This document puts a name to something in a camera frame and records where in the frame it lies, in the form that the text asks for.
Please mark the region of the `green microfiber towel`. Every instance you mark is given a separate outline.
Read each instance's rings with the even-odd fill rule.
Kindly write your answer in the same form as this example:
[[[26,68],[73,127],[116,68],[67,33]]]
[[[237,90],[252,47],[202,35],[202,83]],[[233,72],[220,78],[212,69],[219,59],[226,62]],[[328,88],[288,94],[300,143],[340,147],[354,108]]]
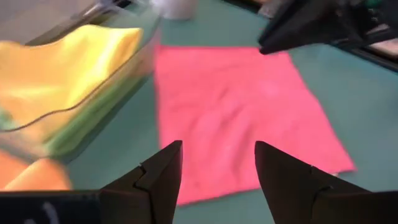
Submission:
[[[25,126],[0,129],[0,149],[27,160],[72,159],[147,80],[146,76],[126,77],[90,94],[72,108],[52,111]]]

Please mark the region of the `white plant pot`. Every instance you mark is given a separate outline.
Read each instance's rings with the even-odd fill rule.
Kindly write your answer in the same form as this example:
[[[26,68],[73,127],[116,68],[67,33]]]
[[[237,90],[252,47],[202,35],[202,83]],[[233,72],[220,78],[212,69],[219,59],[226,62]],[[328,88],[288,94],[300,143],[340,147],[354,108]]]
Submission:
[[[151,0],[151,3],[165,19],[187,20],[194,16],[198,0]]]

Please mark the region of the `orange microfiber towel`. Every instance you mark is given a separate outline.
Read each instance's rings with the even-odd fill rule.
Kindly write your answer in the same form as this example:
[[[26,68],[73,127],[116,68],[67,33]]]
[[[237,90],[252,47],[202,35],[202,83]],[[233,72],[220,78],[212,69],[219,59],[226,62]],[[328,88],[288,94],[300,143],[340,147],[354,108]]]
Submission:
[[[0,192],[23,190],[70,190],[69,176],[63,165],[52,159],[32,164],[0,149]]]

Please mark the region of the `yellow microfiber towel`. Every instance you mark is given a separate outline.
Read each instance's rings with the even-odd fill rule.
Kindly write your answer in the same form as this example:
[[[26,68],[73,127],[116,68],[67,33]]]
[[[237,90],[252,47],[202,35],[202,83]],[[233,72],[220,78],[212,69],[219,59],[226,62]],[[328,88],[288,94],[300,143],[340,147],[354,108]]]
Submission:
[[[55,42],[0,41],[0,107],[17,124],[77,105],[135,53],[141,28],[84,25]]]

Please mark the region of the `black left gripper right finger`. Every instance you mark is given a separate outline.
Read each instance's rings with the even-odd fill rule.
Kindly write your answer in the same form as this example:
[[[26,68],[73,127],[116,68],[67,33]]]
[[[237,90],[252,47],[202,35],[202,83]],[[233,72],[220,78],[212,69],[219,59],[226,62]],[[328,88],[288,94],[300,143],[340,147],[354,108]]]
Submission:
[[[275,224],[311,224],[313,205],[322,192],[368,192],[263,141],[255,143],[255,163]]]

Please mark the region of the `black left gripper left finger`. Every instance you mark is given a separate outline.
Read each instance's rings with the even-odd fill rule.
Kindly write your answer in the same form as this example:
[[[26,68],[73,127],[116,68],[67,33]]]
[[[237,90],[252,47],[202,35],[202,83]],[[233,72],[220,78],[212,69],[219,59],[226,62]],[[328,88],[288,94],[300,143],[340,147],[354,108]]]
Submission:
[[[101,224],[172,224],[182,178],[180,140],[103,187]]]

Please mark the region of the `clear plastic bin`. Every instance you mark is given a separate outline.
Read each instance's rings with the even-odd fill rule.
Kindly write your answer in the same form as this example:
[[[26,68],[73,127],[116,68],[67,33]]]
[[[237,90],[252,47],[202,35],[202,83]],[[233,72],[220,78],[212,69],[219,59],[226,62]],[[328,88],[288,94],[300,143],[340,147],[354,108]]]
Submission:
[[[135,53],[80,103],[90,94],[123,78],[148,78],[154,67],[159,21],[157,11],[148,0],[0,0],[0,41],[27,46],[45,45],[84,25],[143,29],[144,34]],[[0,107],[0,129],[25,125],[17,124]]]

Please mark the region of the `pink microfiber towel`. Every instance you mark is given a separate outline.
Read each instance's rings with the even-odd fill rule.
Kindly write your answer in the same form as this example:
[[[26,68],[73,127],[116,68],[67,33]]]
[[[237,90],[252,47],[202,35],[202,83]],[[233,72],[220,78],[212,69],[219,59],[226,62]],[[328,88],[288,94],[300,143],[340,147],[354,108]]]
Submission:
[[[330,174],[355,168],[286,52],[161,46],[155,87],[161,146],[183,142],[179,205],[258,189],[256,141]]]

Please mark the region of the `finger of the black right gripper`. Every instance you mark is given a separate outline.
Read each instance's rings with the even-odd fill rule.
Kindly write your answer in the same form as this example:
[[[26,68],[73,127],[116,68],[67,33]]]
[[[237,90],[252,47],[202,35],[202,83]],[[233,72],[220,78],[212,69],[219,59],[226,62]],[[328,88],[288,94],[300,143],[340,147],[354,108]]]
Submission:
[[[338,0],[287,0],[261,34],[260,53],[273,54],[347,38],[339,9]]]

